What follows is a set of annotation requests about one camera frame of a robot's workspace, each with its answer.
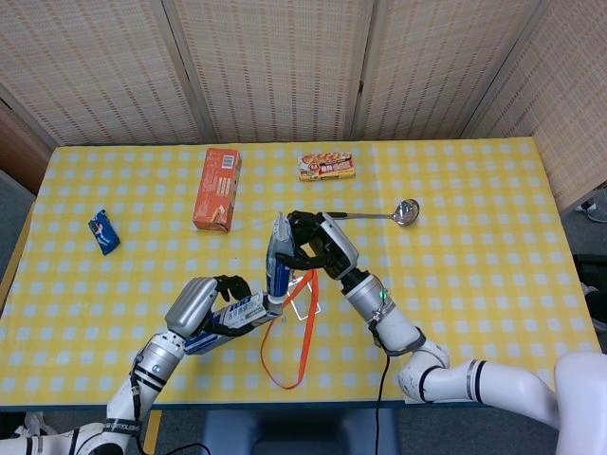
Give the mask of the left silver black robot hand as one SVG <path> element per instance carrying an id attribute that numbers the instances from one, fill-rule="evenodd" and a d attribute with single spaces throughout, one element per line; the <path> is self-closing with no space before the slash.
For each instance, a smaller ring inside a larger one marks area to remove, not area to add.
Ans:
<path id="1" fill-rule="evenodd" d="M 169 331 L 189 340 L 203 334 L 241 337 L 279 317 L 286 295 L 252 293 L 240 276 L 191 279 L 165 316 Z"/>

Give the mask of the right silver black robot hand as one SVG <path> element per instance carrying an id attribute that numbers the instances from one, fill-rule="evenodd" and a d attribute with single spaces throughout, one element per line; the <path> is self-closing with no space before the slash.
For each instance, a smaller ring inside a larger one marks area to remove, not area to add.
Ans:
<path id="1" fill-rule="evenodd" d="M 341 280 L 357 267 L 359 253 L 328 212 L 292 211 L 287 215 L 294 247 L 276 257 L 291 269 L 323 269 Z"/>

